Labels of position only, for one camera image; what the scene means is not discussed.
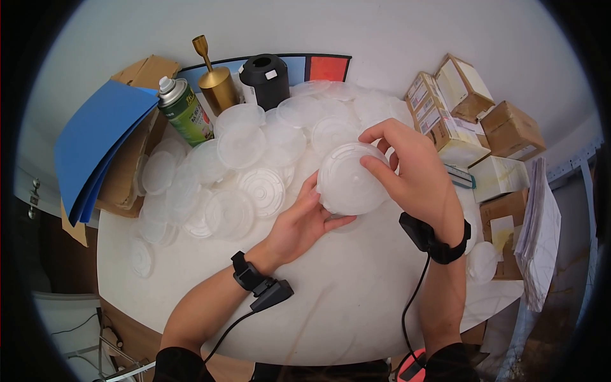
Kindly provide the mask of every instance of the right hand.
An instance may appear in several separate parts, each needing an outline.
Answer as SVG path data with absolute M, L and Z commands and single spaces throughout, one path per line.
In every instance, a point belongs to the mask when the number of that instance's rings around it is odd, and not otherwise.
M 433 142 L 396 119 L 387 119 L 365 130 L 359 141 L 372 143 L 386 154 L 393 147 L 390 168 L 381 160 L 365 155 L 361 165 L 375 176 L 390 197 L 405 212 L 429 224 L 439 240 L 451 248 L 464 235 L 464 217 L 450 176 Z

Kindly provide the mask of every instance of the green spray can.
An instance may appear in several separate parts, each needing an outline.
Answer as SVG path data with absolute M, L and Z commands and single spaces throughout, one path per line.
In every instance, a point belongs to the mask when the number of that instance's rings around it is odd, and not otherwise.
M 158 107 L 191 147 L 214 138 L 210 119 L 187 80 L 159 80 Z

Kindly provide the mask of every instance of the blue folder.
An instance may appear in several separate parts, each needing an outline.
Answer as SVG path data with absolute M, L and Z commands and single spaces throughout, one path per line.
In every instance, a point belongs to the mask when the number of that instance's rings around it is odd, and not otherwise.
M 72 226 L 79 220 L 89 221 L 112 157 L 157 106 L 155 94 L 156 90 L 110 80 L 66 124 L 54 156 L 59 191 Z

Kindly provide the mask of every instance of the wire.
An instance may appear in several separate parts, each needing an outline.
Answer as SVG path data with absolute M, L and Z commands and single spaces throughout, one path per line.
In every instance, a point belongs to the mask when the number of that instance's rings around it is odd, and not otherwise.
M 405 361 L 407 361 L 409 356 L 412 356 L 414 358 L 414 360 L 416 361 L 416 363 L 423 369 L 425 369 L 425 365 L 421 364 L 420 361 L 418 360 L 418 357 L 416 357 L 416 355 L 414 354 L 414 350 L 412 349 L 412 345 L 409 343 L 409 339 L 408 339 L 408 331 L 405 328 L 405 314 L 408 312 L 408 308 L 409 306 L 412 304 L 412 301 L 414 300 L 414 298 L 416 297 L 416 293 L 418 293 L 418 289 L 420 289 L 420 285 L 422 284 L 422 280 L 424 280 L 424 276 L 426 274 L 426 269 L 428 268 L 428 264 L 431 261 L 431 257 L 427 256 L 426 257 L 426 263 L 424 264 L 424 269 L 422 270 L 422 274 L 420 275 L 420 280 L 418 281 L 418 285 L 416 285 L 416 289 L 414 290 L 414 293 L 412 294 L 412 297 L 409 299 L 408 304 L 405 305 L 405 309 L 403 309 L 403 314 L 401 315 L 401 327 L 403 328 L 403 337 L 405 337 L 405 342 L 408 345 L 408 349 L 409 349 L 409 353 L 405 355 L 405 357 L 403 358 L 403 360 L 401 361 L 401 363 L 399 363 L 399 370 L 401 370 L 401 366 L 403 365 L 403 363 Z
M 206 362 L 208 362 L 210 360 L 210 358 L 212 358 L 212 356 L 216 353 L 216 350 L 219 348 L 219 346 L 221 346 L 221 342 L 223 342 L 223 340 L 225 339 L 225 337 L 227 336 L 227 334 L 229 333 L 229 331 L 231 329 L 233 329 L 234 326 L 236 326 L 237 324 L 239 324 L 242 320 L 244 320 L 245 318 L 250 317 L 251 315 L 255 314 L 256 312 L 249 312 L 245 315 L 243 315 L 242 317 L 238 318 L 237 320 L 235 320 L 231 325 L 229 325 L 229 327 L 227 328 L 227 330 L 225 330 L 225 333 L 223 333 L 223 335 L 221 336 L 221 338 L 219 339 L 219 342 L 216 343 L 216 345 L 214 346 L 214 349 L 212 349 L 212 351 L 210 352 L 210 354 L 208 355 L 208 357 L 206 357 L 206 359 L 203 360 L 203 364 L 205 365 Z
M 75 328 L 72 328 L 72 329 L 70 329 L 70 330 L 62 330 L 61 332 L 55 332 L 55 333 L 51 333 L 51 335 L 53 335 L 53 334 L 60 334 L 60 333 L 68 333 L 68 332 L 71 332 L 71 331 L 73 331 L 73 330 L 77 330 L 78 328 L 80 328 L 81 326 L 83 326 L 83 325 L 85 325 L 86 323 L 88 323 L 88 322 L 89 322 L 89 320 L 91 320 L 92 318 L 94 318 L 94 317 L 95 317 L 95 316 L 97 316 L 97 315 L 98 315 L 97 313 L 92 314 L 92 315 L 91 315 L 91 317 L 89 317 L 89 318 L 87 319 L 87 321 L 85 321 L 84 323 L 80 324 L 79 326 L 77 326 L 77 327 L 75 327 Z

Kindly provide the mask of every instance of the black sleeve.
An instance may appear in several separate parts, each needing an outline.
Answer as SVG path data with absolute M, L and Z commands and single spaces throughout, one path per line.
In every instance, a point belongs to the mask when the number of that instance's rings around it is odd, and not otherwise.
M 199 354 L 185 348 L 165 348 L 157 353 L 153 382 L 214 382 Z
M 438 350 L 426 362 L 425 382 L 479 382 L 462 342 Z

